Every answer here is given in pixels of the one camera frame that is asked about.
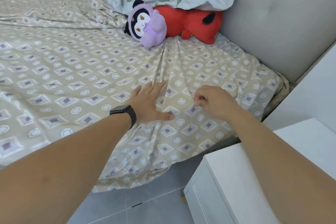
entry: headboard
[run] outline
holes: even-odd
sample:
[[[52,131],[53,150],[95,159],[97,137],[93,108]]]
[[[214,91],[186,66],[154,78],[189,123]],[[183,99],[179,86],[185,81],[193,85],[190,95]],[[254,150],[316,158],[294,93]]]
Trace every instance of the headboard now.
[[[221,33],[294,82],[336,40],[336,0],[235,0]]]

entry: mattress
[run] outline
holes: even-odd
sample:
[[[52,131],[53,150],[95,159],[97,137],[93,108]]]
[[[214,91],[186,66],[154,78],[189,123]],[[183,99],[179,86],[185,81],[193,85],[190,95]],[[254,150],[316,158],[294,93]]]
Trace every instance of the mattress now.
[[[165,80],[157,109],[175,120],[131,129],[93,191],[131,188],[234,135],[193,105],[202,85],[222,87],[259,120],[288,93],[284,77],[220,34],[213,45],[177,36],[145,48],[125,23],[99,0],[0,0],[0,165],[108,116],[137,85]]]

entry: floor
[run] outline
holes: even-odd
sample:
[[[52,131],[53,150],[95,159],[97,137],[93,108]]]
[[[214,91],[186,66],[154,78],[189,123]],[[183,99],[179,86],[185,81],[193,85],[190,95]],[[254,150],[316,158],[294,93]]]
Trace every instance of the floor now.
[[[182,195],[202,158],[200,154],[176,163],[140,187],[91,193],[68,224],[194,224]]]

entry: purple bow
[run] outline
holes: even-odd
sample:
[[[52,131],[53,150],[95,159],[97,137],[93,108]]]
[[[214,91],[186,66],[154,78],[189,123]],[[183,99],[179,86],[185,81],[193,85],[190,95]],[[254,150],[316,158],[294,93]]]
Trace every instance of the purple bow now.
[[[143,27],[143,30],[144,30],[144,31],[147,31],[147,29],[146,29],[147,26],[148,26],[148,23],[145,22],[145,26]]]

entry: plush toy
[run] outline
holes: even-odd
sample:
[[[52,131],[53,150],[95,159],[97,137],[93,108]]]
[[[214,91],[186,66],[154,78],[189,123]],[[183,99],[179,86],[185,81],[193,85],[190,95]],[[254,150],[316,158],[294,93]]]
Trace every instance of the plush toy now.
[[[165,18],[167,37],[182,34],[182,39],[195,36],[206,44],[215,42],[215,35],[223,21],[223,11],[183,10],[167,5],[154,8]]]
[[[141,0],[135,0],[124,32],[143,46],[150,48],[163,42],[167,25],[159,11],[153,10],[150,5],[144,4]]]

